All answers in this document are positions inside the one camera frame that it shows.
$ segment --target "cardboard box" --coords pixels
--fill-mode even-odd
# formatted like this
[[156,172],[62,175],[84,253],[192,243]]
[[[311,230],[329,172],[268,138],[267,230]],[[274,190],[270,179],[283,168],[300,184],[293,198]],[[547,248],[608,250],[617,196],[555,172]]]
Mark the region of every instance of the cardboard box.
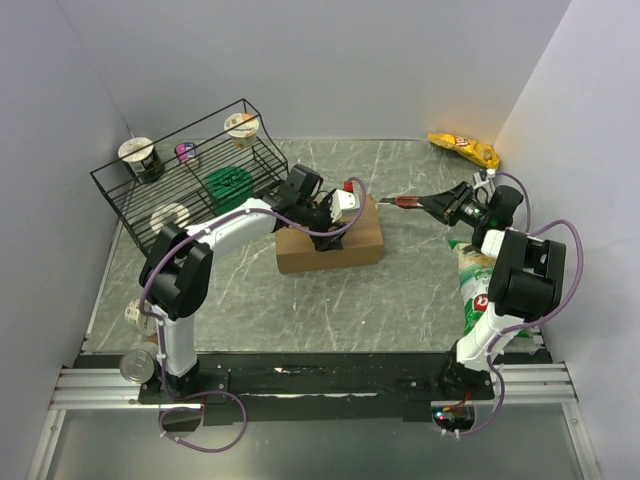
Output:
[[[350,221],[350,215],[341,219]],[[384,240],[376,203],[367,196],[364,212],[353,227],[342,237],[342,250],[317,252],[309,235],[294,228],[276,232],[276,259],[280,273],[309,272],[331,268],[374,265],[380,261]]]

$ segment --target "yellow chip bag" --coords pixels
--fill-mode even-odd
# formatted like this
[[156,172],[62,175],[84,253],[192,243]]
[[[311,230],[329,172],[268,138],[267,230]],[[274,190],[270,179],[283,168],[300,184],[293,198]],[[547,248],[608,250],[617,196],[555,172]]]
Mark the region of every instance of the yellow chip bag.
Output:
[[464,158],[471,160],[476,165],[497,170],[500,166],[500,157],[491,145],[458,137],[449,133],[430,133],[429,141],[439,147],[455,150]]

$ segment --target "black base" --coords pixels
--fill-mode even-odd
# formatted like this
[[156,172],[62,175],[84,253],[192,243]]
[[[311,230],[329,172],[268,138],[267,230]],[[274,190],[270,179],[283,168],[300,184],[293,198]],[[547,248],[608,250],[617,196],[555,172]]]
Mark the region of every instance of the black base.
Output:
[[[210,353],[198,358],[199,372],[189,392],[219,390],[222,385],[242,395],[251,421],[402,418],[428,422],[432,401],[462,400],[457,392],[442,388],[448,352]],[[119,360],[118,355],[80,355],[74,368],[117,368]],[[540,350],[534,355],[507,354],[497,363],[503,360],[509,364],[550,363],[551,357]],[[492,386],[485,385],[488,379],[484,373],[472,400],[493,398]],[[161,391],[157,379],[140,390],[139,401],[176,403]],[[242,420],[238,405],[226,397],[211,395],[205,405],[205,425]]]

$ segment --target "white wall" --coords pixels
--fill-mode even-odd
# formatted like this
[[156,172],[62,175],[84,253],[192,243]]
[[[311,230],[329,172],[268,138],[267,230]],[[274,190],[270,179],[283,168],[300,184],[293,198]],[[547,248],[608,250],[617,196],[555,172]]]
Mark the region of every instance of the white wall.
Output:
[[0,476],[17,479],[113,235],[88,172],[127,130],[55,2],[0,4],[0,65]]
[[496,143],[535,225],[582,234],[582,286],[547,338],[611,479],[640,477],[639,18],[636,0],[573,0]]
[[136,133],[244,96],[279,138],[492,142],[569,0],[60,3]]

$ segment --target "snack bag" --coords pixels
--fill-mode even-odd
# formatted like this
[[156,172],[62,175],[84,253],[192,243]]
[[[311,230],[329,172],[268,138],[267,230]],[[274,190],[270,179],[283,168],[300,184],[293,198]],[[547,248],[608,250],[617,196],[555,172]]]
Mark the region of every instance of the snack bag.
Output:
[[497,170],[500,166],[500,157],[493,147],[486,143],[448,133],[430,133],[427,138],[434,145],[455,150],[464,158],[483,168]]
[[[480,320],[489,305],[489,282],[496,261],[483,255],[470,243],[449,241],[453,253],[458,257],[460,290],[464,301],[464,334],[469,333]],[[529,337],[528,330],[518,332],[519,337]]]

